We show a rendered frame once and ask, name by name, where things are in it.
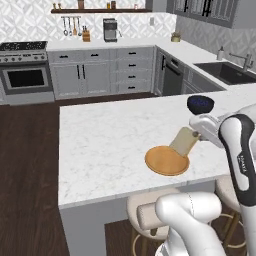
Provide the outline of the grey base cupboard run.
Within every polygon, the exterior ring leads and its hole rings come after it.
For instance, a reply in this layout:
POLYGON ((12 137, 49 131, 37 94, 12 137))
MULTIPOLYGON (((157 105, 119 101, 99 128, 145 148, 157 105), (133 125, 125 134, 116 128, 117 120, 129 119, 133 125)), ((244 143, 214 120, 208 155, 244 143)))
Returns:
POLYGON ((153 47, 48 51, 57 99, 149 92, 153 47))

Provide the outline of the round wooden plate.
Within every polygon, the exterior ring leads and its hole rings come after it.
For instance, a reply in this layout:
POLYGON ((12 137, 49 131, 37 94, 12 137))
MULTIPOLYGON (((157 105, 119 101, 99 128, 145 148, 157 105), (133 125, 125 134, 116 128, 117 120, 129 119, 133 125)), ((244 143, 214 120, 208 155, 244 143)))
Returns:
POLYGON ((157 146, 147 151, 145 163, 157 174, 177 176, 188 169, 190 161, 187 156, 181 156, 169 146, 157 146))

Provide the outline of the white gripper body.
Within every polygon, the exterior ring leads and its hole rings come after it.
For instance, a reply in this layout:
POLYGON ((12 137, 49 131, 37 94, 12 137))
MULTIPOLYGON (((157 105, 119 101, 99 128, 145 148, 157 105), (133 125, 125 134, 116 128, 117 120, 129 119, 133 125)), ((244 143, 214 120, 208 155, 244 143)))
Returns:
POLYGON ((195 115, 190 118, 189 125, 197 131, 204 139, 212 142, 215 146, 222 148, 223 144, 218 137, 218 129, 221 121, 210 114, 195 115))

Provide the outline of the dark wooden wall shelf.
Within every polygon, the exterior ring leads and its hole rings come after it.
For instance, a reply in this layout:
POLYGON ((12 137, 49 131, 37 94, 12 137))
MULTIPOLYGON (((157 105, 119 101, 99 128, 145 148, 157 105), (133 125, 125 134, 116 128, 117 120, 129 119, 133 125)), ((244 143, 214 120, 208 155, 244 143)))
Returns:
POLYGON ((52 9, 52 14, 72 13, 149 13, 148 9, 52 9))

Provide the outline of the black dishwasher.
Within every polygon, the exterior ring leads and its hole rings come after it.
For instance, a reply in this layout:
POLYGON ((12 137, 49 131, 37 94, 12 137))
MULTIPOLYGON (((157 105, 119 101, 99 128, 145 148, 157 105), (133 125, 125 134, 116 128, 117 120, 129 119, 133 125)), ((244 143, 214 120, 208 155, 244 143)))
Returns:
POLYGON ((163 96, 180 95, 182 92, 184 65, 178 60, 167 57, 164 59, 163 68, 163 96))

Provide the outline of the steel range oven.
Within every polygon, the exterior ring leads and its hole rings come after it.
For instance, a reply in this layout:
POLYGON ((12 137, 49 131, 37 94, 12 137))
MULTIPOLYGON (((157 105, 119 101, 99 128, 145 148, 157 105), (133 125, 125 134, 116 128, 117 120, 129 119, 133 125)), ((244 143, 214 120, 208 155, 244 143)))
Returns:
POLYGON ((10 105, 54 101, 46 41, 0 44, 0 84, 10 105))

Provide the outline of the rail with hanging tools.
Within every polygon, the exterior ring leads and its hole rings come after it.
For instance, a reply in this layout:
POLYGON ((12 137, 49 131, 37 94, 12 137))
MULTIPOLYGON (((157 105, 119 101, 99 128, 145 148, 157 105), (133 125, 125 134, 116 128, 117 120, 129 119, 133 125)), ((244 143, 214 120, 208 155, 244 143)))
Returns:
POLYGON ((80 16, 62 16, 63 34, 65 36, 81 36, 80 16))

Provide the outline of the black sink basin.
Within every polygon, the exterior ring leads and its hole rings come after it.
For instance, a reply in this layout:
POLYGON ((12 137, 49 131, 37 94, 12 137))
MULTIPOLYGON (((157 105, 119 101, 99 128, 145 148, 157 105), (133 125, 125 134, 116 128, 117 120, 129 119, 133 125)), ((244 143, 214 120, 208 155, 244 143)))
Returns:
POLYGON ((227 85, 256 83, 256 74, 229 62, 197 63, 196 66, 227 85))

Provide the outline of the beige round bar stool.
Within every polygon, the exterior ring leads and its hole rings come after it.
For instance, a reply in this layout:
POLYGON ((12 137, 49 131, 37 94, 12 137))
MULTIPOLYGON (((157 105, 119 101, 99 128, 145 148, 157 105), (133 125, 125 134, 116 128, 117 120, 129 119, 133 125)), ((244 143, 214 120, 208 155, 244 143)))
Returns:
POLYGON ((233 245, 230 243, 237 225, 243 226, 240 221, 241 211, 237 200, 235 190, 233 188, 232 179, 230 176, 222 176, 215 181, 216 194, 219 199, 231 209, 230 214, 222 213, 221 217, 226 217, 227 222, 223 229, 224 240, 222 241, 224 248, 240 249, 246 246, 246 242, 233 245))
POLYGON ((177 188, 169 188, 127 199, 126 211, 132 226, 131 256, 147 256, 149 241, 160 245, 167 238, 169 227, 157 217, 155 203, 161 196, 176 193, 179 193, 177 188))

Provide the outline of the steel tap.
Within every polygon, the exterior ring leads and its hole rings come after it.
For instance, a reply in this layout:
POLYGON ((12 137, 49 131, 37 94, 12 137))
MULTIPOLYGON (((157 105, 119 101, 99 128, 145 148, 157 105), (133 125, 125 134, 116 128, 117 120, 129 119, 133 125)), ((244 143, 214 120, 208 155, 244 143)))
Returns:
POLYGON ((243 65, 243 71, 246 72, 248 69, 251 69, 253 67, 254 61, 252 60, 252 55, 247 54, 246 56, 240 56, 237 54, 229 53, 230 56, 237 57, 244 59, 244 65, 243 65))

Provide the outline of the grey cupboards under sink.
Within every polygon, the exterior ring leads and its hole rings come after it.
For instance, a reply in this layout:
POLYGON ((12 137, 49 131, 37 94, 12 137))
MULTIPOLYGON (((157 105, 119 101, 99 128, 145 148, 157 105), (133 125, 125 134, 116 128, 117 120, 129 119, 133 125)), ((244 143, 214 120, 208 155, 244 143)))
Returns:
POLYGON ((183 94, 215 91, 225 91, 225 88, 222 88, 213 81, 210 81, 208 78, 188 66, 184 68, 182 85, 183 94))

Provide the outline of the dark blue bowl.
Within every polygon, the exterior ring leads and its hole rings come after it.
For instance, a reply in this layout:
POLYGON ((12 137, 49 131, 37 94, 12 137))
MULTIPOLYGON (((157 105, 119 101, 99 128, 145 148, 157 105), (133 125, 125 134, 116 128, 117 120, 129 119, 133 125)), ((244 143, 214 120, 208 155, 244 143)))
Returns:
POLYGON ((187 108, 194 114, 200 115, 210 113, 214 107, 214 100, 203 95, 189 96, 187 99, 187 108))

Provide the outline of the grey glass-door wall cupboards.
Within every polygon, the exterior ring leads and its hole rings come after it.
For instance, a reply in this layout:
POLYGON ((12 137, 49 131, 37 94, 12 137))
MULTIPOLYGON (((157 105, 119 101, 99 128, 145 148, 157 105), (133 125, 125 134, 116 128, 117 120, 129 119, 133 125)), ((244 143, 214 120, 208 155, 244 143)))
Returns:
POLYGON ((166 11, 230 29, 256 28, 256 0, 167 0, 166 11))

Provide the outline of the grey coffee machine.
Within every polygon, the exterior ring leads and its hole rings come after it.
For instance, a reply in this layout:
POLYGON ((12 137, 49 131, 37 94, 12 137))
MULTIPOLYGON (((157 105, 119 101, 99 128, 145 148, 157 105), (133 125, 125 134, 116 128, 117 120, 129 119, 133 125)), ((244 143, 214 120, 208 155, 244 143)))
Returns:
POLYGON ((105 42, 116 42, 121 37, 121 31, 118 29, 118 22, 115 18, 103 19, 103 38, 105 42))

